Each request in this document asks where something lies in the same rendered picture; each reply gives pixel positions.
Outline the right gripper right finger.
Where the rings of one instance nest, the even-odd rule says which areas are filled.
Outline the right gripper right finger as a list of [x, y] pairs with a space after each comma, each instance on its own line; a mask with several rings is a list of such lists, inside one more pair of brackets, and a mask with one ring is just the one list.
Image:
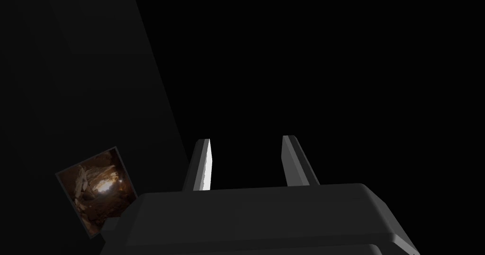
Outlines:
[[281, 161], [288, 186], [320, 185], [296, 136], [282, 137]]

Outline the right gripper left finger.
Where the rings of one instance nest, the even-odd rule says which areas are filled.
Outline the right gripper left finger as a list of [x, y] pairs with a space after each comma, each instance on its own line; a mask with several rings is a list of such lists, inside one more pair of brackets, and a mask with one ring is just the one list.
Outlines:
[[199, 139], [194, 146], [182, 191], [210, 190], [212, 168], [210, 139]]

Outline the brown cave wall picture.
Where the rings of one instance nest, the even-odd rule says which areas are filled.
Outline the brown cave wall picture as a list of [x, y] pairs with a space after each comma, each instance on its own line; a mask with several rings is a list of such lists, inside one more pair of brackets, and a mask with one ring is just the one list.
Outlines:
[[90, 239], [108, 218], [118, 218], [138, 197], [118, 148], [55, 174]]

